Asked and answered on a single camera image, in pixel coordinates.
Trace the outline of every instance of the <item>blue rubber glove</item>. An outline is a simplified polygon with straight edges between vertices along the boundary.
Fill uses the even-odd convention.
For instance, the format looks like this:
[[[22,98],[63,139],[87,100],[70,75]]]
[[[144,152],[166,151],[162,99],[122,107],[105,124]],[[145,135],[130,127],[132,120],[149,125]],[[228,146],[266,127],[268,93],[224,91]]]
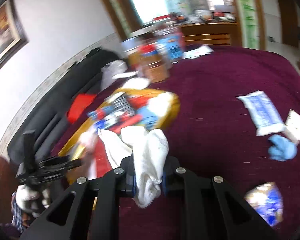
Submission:
[[[289,139],[275,134],[270,136],[268,140],[274,144],[268,151],[271,156],[270,159],[284,162],[293,159],[297,155],[297,146]]]

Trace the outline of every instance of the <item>white plastic bag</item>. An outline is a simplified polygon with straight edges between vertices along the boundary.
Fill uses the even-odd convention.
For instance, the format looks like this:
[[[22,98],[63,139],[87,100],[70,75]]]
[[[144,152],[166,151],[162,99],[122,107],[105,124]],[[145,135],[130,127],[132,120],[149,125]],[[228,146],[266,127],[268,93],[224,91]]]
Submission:
[[[114,75],[124,73],[125,71],[127,71],[127,69],[127,64],[123,60],[115,60],[105,65],[101,69],[103,73],[101,81],[101,90],[106,89],[115,81],[112,79]]]

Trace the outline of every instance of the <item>maroon carpet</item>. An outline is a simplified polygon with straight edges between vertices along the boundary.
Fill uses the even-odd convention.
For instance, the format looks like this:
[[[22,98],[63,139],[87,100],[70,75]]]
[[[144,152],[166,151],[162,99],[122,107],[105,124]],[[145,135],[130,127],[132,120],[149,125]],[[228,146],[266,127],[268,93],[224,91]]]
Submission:
[[[236,96],[263,90],[285,122],[289,109],[300,114],[300,77],[283,57],[252,49],[214,47],[215,52],[173,65],[171,77],[151,85],[176,93],[181,108],[165,131],[169,154],[198,175],[224,177],[242,196],[258,184],[276,182],[283,196],[284,220],[275,229],[288,239],[300,224],[300,145],[293,160],[269,160],[269,136],[256,136],[247,109]],[[89,107],[96,108],[118,84],[100,93]],[[84,115],[59,141],[58,152],[86,119]],[[139,209],[123,199],[120,239],[179,239],[177,199],[160,197]]]

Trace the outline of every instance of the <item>white paper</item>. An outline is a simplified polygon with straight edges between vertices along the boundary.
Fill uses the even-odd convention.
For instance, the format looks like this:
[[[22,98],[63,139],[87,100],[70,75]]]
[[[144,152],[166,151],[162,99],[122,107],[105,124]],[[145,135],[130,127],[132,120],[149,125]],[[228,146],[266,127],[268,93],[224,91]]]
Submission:
[[[210,54],[210,52],[212,52],[213,49],[211,49],[209,46],[207,45],[202,45],[201,47],[197,48],[197,49],[193,49],[187,52],[183,53],[183,59],[184,58],[197,58],[200,57],[202,55],[206,55],[206,54]]]
[[[283,134],[295,144],[300,143],[300,115],[290,109]]]
[[[148,87],[150,84],[150,80],[147,78],[131,78],[127,82],[125,82],[121,88],[127,89],[144,89]]]
[[[122,73],[122,74],[117,74],[117,75],[114,75],[114,76],[112,77],[112,79],[132,77],[132,76],[137,75],[138,72],[139,72],[139,71],[137,70],[137,71],[133,71],[133,72],[125,72],[125,73]]]

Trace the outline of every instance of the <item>wooden door frame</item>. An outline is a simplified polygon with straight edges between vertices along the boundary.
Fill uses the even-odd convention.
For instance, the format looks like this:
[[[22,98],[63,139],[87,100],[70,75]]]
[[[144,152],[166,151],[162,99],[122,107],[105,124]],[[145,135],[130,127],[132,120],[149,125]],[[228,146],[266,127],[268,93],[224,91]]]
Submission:
[[[263,7],[261,0],[254,0],[256,3],[256,11],[258,16],[258,25],[259,25],[259,49],[266,49],[266,41],[265,41],[265,19],[263,16]]]
[[[120,39],[122,41],[125,41],[128,37],[127,37],[127,35],[126,35],[126,33],[125,33],[125,31],[122,27],[122,24],[121,24],[121,22],[120,22],[120,20],[117,16],[113,6],[112,6],[112,4],[111,4],[111,1],[110,0],[102,0],[102,1],[103,1],[103,4],[106,7],[106,10],[108,11],[108,13],[110,15],[110,18],[111,18],[111,20],[114,24],[114,27],[117,29],[117,33],[118,33]]]
[[[141,29],[141,20],[131,0],[118,0],[132,32]]]
[[[242,47],[241,20],[240,20],[237,0],[233,0],[233,3],[234,3],[234,9],[235,9],[235,15],[236,15],[236,21],[237,21],[238,38],[240,39],[239,42],[240,42],[241,47]]]

